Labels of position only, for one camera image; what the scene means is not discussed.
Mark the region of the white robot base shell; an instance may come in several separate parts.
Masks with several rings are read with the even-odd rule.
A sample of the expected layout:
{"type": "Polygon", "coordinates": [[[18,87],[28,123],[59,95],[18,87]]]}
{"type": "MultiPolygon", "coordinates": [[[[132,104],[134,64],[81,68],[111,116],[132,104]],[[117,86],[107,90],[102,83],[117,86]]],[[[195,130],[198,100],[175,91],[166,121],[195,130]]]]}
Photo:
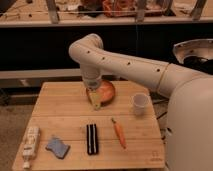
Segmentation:
{"type": "Polygon", "coordinates": [[[173,54],[181,64],[184,63],[185,58],[190,56],[211,60],[213,59],[213,38],[193,39],[177,43],[173,46],[173,54]]]}

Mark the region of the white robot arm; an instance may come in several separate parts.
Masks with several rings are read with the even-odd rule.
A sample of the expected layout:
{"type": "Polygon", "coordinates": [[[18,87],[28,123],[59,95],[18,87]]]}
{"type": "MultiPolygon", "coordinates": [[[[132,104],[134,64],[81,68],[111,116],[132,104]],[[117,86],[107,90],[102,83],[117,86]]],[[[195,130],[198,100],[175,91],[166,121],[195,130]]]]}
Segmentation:
{"type": "Polygon", "coordinates": [[[69,46],[84,85],[100,87],[102,70],[169,99],[165,171],[213,171],[213,75],[168,62],[113,53],[97,34],[69,46]]]}

